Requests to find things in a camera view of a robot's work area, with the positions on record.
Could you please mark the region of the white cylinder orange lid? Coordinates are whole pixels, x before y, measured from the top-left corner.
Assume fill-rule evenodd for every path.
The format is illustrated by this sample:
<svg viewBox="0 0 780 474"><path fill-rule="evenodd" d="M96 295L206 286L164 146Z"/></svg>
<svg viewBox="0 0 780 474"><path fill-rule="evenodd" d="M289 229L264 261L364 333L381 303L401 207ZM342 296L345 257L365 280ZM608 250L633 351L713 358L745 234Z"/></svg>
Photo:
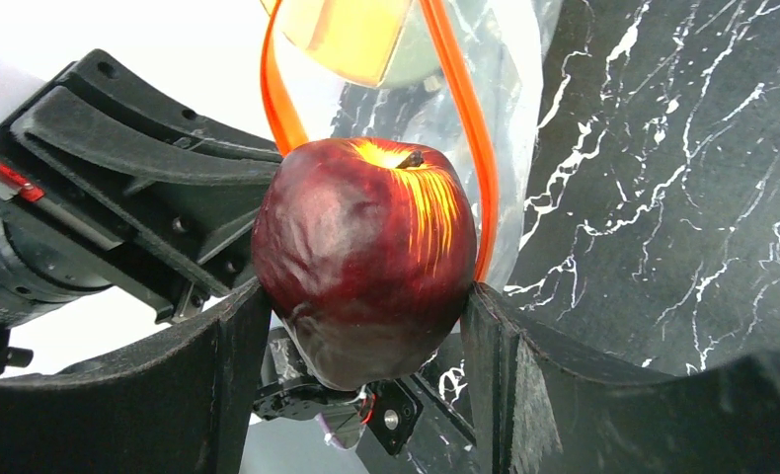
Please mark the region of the white cylinder orange lid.
<svg viewBox="0 0 780 474"><path fill-rule="evenodd" d="M282 1L276 23L311 59L360 86L407 87L439 69L418 1Z"/></svg>

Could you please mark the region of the dark red apple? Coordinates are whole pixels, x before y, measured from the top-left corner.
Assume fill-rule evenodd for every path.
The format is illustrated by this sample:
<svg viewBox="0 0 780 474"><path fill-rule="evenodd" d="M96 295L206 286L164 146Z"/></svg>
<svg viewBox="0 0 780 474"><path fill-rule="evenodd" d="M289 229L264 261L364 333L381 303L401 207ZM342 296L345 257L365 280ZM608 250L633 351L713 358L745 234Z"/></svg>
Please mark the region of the dark red apple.
<svg viewBox="0 0 780 474"><path fill-rule="evenodd" d="M326 138L283 159L252 231L252 265L309 368L332 389L417 371L474 280L477 231L446 156Z"/></svg>

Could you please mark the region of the clear zip top bag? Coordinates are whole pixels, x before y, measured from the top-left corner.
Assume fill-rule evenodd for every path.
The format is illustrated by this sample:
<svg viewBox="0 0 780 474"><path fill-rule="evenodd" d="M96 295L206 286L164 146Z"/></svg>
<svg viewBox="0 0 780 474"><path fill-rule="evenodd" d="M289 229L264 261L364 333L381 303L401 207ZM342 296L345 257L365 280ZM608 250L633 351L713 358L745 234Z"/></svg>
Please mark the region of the clear zip top bag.
<svg viewBox="0 0 780 474"><path fill-rule="evenodd" d="M311 59L277 27L268 1L261 95L280 153L327 137L424 144L451 161L476 219L477 278L503 288L522 246L542 66L558 1L418 1L439 69L423 82L371 88Z"/></svg>

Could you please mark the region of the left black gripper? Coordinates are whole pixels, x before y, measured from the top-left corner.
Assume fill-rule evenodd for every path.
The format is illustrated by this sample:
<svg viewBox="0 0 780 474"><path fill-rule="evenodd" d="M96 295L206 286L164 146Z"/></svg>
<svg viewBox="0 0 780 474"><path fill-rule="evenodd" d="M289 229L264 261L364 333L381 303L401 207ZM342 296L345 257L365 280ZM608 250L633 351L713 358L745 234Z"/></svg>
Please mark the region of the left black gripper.
<svg viewBox="0 0 780 474"><path fill-rule="evenodd" d="M199 115L96 49L0 113L0 375L12 329L116 286L160 320L253 277L272 142Z"/></svg>

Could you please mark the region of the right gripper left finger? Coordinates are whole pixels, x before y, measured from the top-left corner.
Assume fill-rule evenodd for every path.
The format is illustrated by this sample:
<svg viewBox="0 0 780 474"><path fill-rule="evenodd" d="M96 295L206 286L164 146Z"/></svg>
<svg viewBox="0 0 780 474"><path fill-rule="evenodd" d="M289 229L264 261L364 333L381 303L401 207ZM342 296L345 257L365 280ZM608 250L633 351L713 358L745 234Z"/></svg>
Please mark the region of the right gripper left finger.
<svg viewBox="0 0 780 474"><path fill-rule="evenodd" d="M236 473L271 306L252 280L54 375L0 379L0 473Z"/></svg>

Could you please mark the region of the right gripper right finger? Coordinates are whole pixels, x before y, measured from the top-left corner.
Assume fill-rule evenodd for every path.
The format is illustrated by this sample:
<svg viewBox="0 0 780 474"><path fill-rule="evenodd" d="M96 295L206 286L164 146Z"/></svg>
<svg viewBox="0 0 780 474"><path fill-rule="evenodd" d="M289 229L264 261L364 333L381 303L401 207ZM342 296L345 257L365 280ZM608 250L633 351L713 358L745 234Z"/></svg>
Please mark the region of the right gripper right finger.
<svg viewBox="0 0 780 474"><path fill-rule="evenodd" d="M675 377L522 317L484 284L461 336L485 473L780 473L780 353Z"/></svg>

